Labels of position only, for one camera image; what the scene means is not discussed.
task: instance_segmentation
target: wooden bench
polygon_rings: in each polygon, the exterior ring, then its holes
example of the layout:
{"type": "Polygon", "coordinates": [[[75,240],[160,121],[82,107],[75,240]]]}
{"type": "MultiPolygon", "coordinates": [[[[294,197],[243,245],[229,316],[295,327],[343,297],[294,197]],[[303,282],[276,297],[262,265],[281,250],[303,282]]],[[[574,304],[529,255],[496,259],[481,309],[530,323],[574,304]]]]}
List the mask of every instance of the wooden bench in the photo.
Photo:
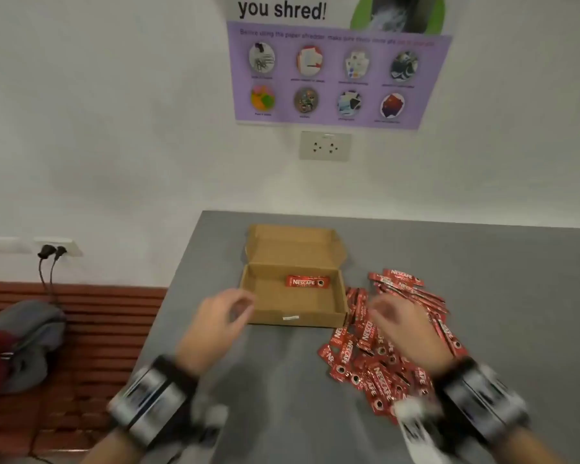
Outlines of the wooden bench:
{"type": "MultiPolygon", "coordinates": [[[[35,388],[0,396],[0,455],[83,452],[108,429],[108,401],[127,382],[166,288],[54,285],[69,321],[54,369],[35,388]]],[[[0,310],[49,301],[40,283],[0,282],[0,310]]]]}

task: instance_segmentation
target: wall switch plate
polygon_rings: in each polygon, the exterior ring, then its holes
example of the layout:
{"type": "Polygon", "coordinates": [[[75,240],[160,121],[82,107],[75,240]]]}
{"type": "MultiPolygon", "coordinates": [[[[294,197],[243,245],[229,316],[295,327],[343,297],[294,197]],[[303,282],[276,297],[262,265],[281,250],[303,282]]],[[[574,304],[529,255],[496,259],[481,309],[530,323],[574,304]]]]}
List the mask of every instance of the wall switch plate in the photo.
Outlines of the wall switch plate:
{"type": "Polygon", "coordinates": [[[301,132],[299,157],[302,160],[348,161],[350,133],[301,132]]]}
{"type": "Polygon", "coordinates": [[[2,254],[30,254],[27,244],[17,236],[0,236],[0,253],[2,254]]]}
{"type": "Polygon", "coordinates": [[[83,256],[82,251],[74,240],[69,239],[68,237],[36,237],[34,239],[39,246],[39,250],[43,247],[43,244],[51,244],[54,247],[62,246],[67,249],[67,253],[65,256],[71,257],[81,257],[83,256]]]}

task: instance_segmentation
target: cardboard box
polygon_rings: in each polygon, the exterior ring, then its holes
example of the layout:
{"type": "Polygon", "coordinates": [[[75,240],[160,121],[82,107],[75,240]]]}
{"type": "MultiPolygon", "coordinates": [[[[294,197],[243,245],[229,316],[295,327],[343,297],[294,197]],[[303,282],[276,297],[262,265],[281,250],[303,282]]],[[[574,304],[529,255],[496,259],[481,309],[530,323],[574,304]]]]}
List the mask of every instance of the cardboard box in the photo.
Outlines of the cardboard box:
{"type": "Polygon", "coordinates": [[[340,265],[346,249],[332,229],[251,225],[240,287],[255,293],[252,324],[340,327],[348,305],[340,265]],[[286,287],[287,275],[329,276],[328,288],[286,287]]]}

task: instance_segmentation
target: gray table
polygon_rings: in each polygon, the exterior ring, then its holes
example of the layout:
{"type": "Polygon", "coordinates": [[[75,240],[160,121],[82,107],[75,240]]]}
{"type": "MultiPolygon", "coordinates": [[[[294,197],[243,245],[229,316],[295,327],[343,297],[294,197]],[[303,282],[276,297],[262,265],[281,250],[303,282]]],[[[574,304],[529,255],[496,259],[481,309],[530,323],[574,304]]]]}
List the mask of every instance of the gray table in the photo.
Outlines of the gray table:
{"type": "MultiPolygon", "coordinates": [[[[471,354],[529,402],[537,433],[580,463],[580,229],[205,211],[139,364],[173,349],[202,298],[238,285],[252,223],[335,228],[349,286],[385,266],[425,279],[471,354]]],[[[231,410],[216,463],[410,464],[399,430],[327,376],[316,350],[331,332],[249,326],[206,374],[200,390],[231,410]]]]}

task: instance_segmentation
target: box lid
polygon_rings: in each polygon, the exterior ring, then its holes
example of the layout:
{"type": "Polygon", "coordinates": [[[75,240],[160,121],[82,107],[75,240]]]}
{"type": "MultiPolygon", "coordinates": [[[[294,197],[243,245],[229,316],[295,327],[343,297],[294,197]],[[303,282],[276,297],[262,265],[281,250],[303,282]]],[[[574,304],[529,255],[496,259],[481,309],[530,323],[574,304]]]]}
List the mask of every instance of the box lid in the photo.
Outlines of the box lid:
{"type": "Polygon", "coordinates": [[[251,225],[245,246],[252,264],[338,268],[346,249],[333,229],[251,225]]]}

